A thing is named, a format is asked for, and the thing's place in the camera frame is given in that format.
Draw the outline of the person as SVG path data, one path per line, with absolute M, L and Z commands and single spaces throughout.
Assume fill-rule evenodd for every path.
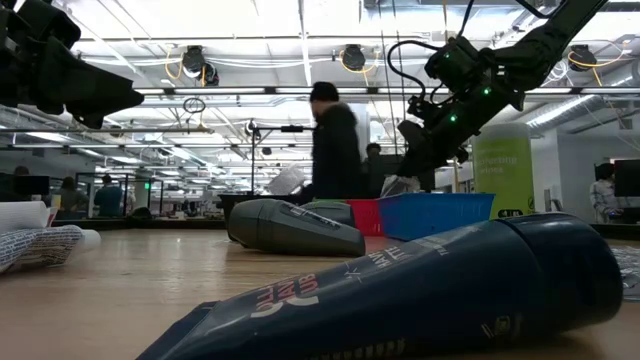
M 89 197 L 79 191 L 73 177 L 65 177 L 59 190 L 60 210 L 66 213 L 77 213 L 89 204 Z
M 356 199 L 363 195 L 357 119 L 341 102 L 337 88 L 316 82 L 309 102 L 315 120 L 311 193 L 319 199 Z
M 382 154 L 382 148 L 377 143 L 369 143 L 366 147 L 366 158 L 363 162 L 363 172 L 368 185 L 370 198 L 378 198 L 387 176 L 394 175 L 401 162 L 400 155 Z
M 108 174 L 102 177 L 103 186 L 96 191 L 94 204 L 98 207 L 100 217 L 118 217 L 122 214 L 120 204 L 123 190 Z
M 602 163 L 595 167 L 596 181 L 590 185 L 590 202 L 597 223 L 610 223 L 623 213 L 624 201 L 615 196 L 614 165 Z

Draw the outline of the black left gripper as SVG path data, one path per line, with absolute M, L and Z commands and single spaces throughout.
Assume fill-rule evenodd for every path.
M 144 96 L 133 82 L 74 57 L 68 49 L 80 28 L 53 0 L 0 0 L 0 104 L 30 103 L 38 62 L 47 43 L 47 99 L 72 118 L 101 129 L 104 117 L 140 105 Z

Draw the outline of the silver ventilation duct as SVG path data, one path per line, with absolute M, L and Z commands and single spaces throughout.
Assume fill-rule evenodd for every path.
M 640 103 L 640 94 L 588 94 L 572 99 L 541 106 L 516 119 L 526 124 L 533 132 L 545 132 L 582 116 L 595 114 L 609 107 L 609 104 Z

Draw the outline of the navy toiletry tube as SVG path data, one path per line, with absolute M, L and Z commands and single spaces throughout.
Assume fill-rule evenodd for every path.
M 506 345 L 612 319 L 618 262 L 564 213 L 495 219 L 205 302 L 136 360 L 370 360 Z

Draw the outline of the black monitor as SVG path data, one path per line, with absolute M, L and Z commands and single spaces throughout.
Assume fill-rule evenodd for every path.
M 614 161 L 617 197 L 640 197 L 640 159 Z
M 48 195 L 48 176 L 0 174 L 0 202 L 30 201 L 34 195 Z

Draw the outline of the red plastic basket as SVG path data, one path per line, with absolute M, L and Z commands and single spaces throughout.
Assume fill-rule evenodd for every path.
M 355 227 L 363 236 L 384 235 L 379 205 L 376 199 L 347 200 L 354 213 Z

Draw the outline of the white paper sheet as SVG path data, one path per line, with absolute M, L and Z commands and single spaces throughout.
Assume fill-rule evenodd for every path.
M 304 185 L 306 180 L 304 170 L 298 165 L 292 165 L 281 170 L 266 186 L 272 195 L 290 195 Z

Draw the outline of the green wipes canister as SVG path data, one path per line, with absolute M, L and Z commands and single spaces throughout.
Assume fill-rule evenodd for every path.
M 494 194 L 491 219 L 535 212 L 529 128 L 508 123 L 484 127 L 472 139 L 474 186 Z

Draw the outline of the blue plastic basket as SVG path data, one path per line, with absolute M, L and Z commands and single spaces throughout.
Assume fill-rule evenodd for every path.
M 378 200 L 386 237 L 411 241 L 487 221 L 494 194 L 404 193 Z

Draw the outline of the grey foil packet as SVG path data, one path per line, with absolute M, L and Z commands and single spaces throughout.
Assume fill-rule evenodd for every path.
M 640 248 L 614 247 L 623 283 L 623 297 L 628 302 L 640 303 Z
M 420 190 L 420 181 L 417 177 L 389 175 L 384 180 L 380 197 L 385 198 L 403 193 L 414 193 Z

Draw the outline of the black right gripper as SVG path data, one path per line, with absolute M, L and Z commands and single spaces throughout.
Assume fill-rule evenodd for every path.
M 446 103 L 434 104 L 422 96 L 409 99 L 408 113 L 421 119 L 418 125 L 402 122 L 402 136 L 411 148 L 403 156 L 398 175 L 416 177 L 420 189 L 431 193 L 435 189 L 435 172 L 457 157 L 468 158 L 462 148 L 470 137 L 503 108 L 523 109 L 525 93 L 507 86 L 500 78 L 485 77 L 452 96 Z

